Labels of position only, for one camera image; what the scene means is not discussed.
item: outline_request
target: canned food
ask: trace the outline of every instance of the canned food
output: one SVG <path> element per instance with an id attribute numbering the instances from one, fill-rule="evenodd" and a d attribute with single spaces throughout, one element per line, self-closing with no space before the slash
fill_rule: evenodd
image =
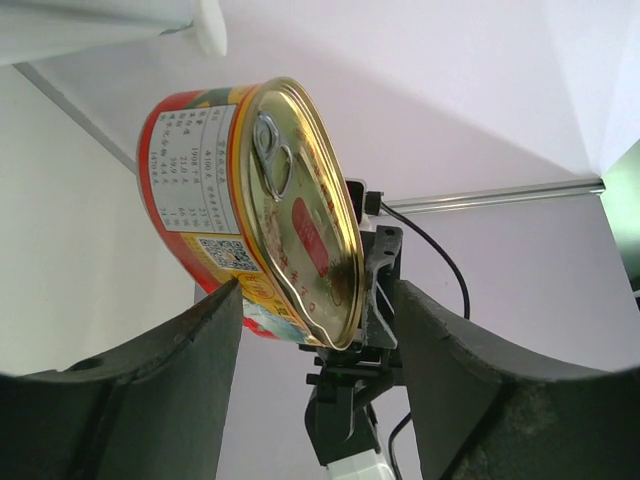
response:
<path id="1" fill-rule="evenodd" d="M 346 348 L 364 257 L 324 126 L 295 81 L 172 95 L 151 113 L 138 178 L 161 237 L 212 292 L 242 286 L 245 326 Z"/>

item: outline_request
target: black cable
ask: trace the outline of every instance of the black cable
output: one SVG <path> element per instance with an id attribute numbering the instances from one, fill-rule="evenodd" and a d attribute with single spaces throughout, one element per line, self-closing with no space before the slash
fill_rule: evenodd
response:
<path id="1" fill-rule="evenodd" d="M 462 291 L 462 303 L 463 303 L 463 317 L 469 320 L 471 317 L 471 300 L 469 299 L 469 290 L 467 288 L 467 282 L 465 282 L 464 277 L 462 276 L 462 272 L 453 261 L 453 259 L 449 256 L 449 254 L 442 248 L 438 242 L 436 242 L 427 232 L 421 229 L 418 225 L 413 223 L 407 217 L 402 215 L 401 213 L 396 212 L 393 208 L 389 207 L 386 203 L 381 204 L 382 210 L 387 212 L 396 220 L 404 223 L 406 226 L 411 228 L 414 232 L 420 235 L 426 242 L 433 247 L 433 249 L 440 254 L 440 256 L 447 262 L 447 265 L 453 271 L 453 274 L 458 280 L 460 284 L 460 290 Z M 400 423 L 396 425 L 396 427 L 389 435 L 389 461 L 391 462 L 391 469 L 393 470 L 393 474 L 396 477 L 396 480 L 402 480 L 402 474 L 400 473 L 400 467 L 398 467 L 398 461 L 396 459 L 396 452 L 394 448 L 395 440 L 398 434 L 402 431 L 404 427 L 411 421 L 411 412 L 407 413 L 407 415 L 400 420 Z"/>

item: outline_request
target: white robot part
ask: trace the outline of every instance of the white robot part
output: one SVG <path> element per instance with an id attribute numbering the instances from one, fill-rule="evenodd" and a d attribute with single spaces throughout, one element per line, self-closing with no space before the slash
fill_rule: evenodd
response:
<path id="1" fill-rule="evenodd" d="M 395 480 L 381 453 L 367 450 L 327 465 L 329 480 Z"/>

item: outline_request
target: barcode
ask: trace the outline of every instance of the barcode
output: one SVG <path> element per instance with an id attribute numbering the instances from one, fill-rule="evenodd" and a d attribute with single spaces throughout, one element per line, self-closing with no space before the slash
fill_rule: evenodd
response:
<path id="1" fill-rule="evenodd" d="M 225 270 L 242 270 L 244 272 L 260 271 L 242 240 L 198 238 L 198 241 L 209 257 L 211 257 L 220 268 L 224 268 Z"/>

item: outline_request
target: metal pipe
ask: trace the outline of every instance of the metal pipe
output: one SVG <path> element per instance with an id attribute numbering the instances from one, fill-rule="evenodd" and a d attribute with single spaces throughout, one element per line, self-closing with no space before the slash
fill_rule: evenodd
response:
<path id="1" fill-rule="evenodd" d="M 592 178 L 571 182 L 547 183 L 517 188 L 502 188 L 459 195 L 442 195 L 386 202 L 391 208 L 404 215 L 418 213 L 463 210 L 489 205 L 506 205 L 533 200 L 600 195 L 605 190 L 602 179 Z"/>

